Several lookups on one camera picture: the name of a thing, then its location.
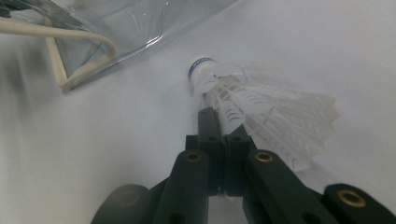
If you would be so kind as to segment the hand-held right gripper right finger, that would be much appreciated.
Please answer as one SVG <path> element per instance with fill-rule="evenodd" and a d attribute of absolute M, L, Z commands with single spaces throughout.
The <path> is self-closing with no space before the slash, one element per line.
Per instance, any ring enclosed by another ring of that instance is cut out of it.
<path fill-rule="evenodd" d="M 253 149 L 251 137 L 243 125 L 225 136 L 226 162 L 224 189 L 227 196 L 243 196 L 245 193 L 247 177 L 245 165 L 248 153 Z"/>

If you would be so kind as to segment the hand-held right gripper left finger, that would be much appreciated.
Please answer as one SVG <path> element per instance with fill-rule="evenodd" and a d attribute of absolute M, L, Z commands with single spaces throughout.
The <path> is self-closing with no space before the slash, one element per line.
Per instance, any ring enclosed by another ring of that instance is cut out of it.
<path fill-rule="evenodd" d="M 222 192 L 224 174 L 224 148 L 219 127 L 218 113 L 213 107 L 198 112 L 198 133 L 186 136 L 187 150 L 202 150 L 209 158 L 208 194 Z"/>

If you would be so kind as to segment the clear plastic bag beige trim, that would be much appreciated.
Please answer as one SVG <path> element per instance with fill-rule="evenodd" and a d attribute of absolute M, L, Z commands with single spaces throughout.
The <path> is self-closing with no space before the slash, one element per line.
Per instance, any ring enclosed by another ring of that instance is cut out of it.
<path fill-rule="evenodd" d="M 0 34 L 45 39 L 65 91 L 237 0 L 0 0 Z"/>

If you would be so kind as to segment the white shuttlecock blue band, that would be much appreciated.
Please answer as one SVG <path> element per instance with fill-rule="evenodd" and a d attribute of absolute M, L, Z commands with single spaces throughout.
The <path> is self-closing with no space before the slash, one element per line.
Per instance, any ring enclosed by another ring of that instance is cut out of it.
<path fill-rule="evenodd" d="M 196 57 L 189 63 L 188 79 L 196 104 L 213 107 L 218 112 L 224 134 L 235 131 L 248 115 L 266 114 L 274 106 L 257 92 L 248 90 L 252 79 L 236 65 Z"/>
<path fill-rule="evenodd" d="M 312 158 L 325 151 L 324 141 L 335 134 L 332 123 L 339 117 L 335 100 L 297 88 L 270 63 L 245 64 L 242 71 L 268 106 L 259 114 L 246 115 L 245 128 L 256 146 L 275 152 L 294 172 L 308 169 Z"/>

